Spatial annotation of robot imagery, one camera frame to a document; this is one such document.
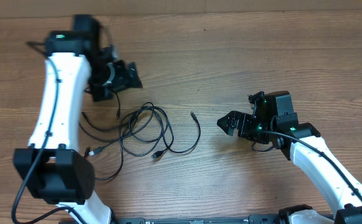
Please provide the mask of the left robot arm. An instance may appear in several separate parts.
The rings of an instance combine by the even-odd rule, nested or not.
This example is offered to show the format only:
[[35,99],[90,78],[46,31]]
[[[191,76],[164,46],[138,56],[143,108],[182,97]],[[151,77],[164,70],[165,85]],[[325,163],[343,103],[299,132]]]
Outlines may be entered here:
[[53,30],[44,42],[45,85],[39,117],[27,147],[14,151],[20,191],[66,211],[77,223],[115,223],[113,210],[95,191],[93,165],[79,152],[83,95],[94,101],[141,88],[136,65],[101,47],[102,25],[89,14],[74,16],[71,30]]

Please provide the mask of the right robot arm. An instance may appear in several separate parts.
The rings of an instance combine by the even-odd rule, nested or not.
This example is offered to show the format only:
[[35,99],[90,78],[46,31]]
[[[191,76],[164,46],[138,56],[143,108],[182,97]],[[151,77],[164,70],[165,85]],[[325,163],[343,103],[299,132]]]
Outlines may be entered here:
[[273,223],[362,223],[362,184],[331,153],[320,132],[300,123],[288,91],[249,95],[252,113],[230,111],[217,120],[227,134],[237,130],[253,144],[279,149],[311,180],[332,215],[320,215],[311,206],[296,205],[279,210]]

